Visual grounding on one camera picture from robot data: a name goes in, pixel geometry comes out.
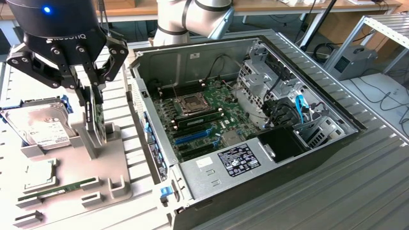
blue pcie slot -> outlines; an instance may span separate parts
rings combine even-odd
[[[198,138],[207,137],[207,136],[210,135],[210,131],[211,131],[211,129],[207,129],[206,131],[201,131],[201,132],[198,132],[198,133],[194,133],[194,134],[190,135],[190,136],[186,136],[186,137],[183,137],[183,138],[179,138],[179,139],[177,139],[177,140],[174,141],[174,144],[175,144],[175,145],[179,145],[179,144],[186,143],[186,142],[189,142],[189,141],[193,141],[193,140],[195,140],[195,139],[198,139]]]

metal rack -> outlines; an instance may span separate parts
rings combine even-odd
[[[409,16],[403,13],[391,15],[366,15],[362,16],[342,46],[339,47],[338,52],[331,55],[330,59],[325,63],[323,69],[326,71],[334,67],[345,49],[347,48],[347,46],[350,46],[353,39],[361,32],[361,29],[365,25],[370,26],[374,30],[382,33],[405,48],[405,50],[399,53],[389,66],[385,68],[383,72],[387,72],[391,69],[398,60],[406,54],[409,49]],[[367,36],[367,38],[361,42],[361,45],[366,44],[370,37],[371,36]]]

wooden desk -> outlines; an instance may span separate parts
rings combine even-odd
[[[317,22],[322,16],[325,9],[327,8],[330,0],[326,0],[325,3],[314,5],[311,13],[315,13],[315,17],[311,20],[311,25],[301,42],[301,45],[307,40],[311,31],[317,26]],[[386,14],[390,14],[394,9],[401,5],[395,0],[386,0],[389,4],[389,10]],[[274,15],[274,14],[298,14],[298,13],[309,13],[311,6],[303,3],[297,4],[290,7],[281,3],[277,0],[234,0],[234,16],[251,16],[251,15]],[[359,14],[367,14],[363,12],[367,11],[378,11],[378,5],[354,5],[347,0],[337,0],[337,3],[330,12],[361,12]],[[117,9],[106,11],[109,22],[127,22],[127,21],[145,21],[145,20],[155,20],[157,19],[157,3],[155,0],[138,0],[137,7],[129,9]],[[0,12],[0,29],[6,32],[5,34],[6,40],[12,45],[18,44],[18,38],[16,34],[10,34],[14,26],[17,25],[14,16],[10,12],[10,9],[6,4],[2,5]],[[345,19],[345,24],[351,27],[355,25],[355,18],[349,20]],[[342,32],[345,36],[350,33],[350,30]]]

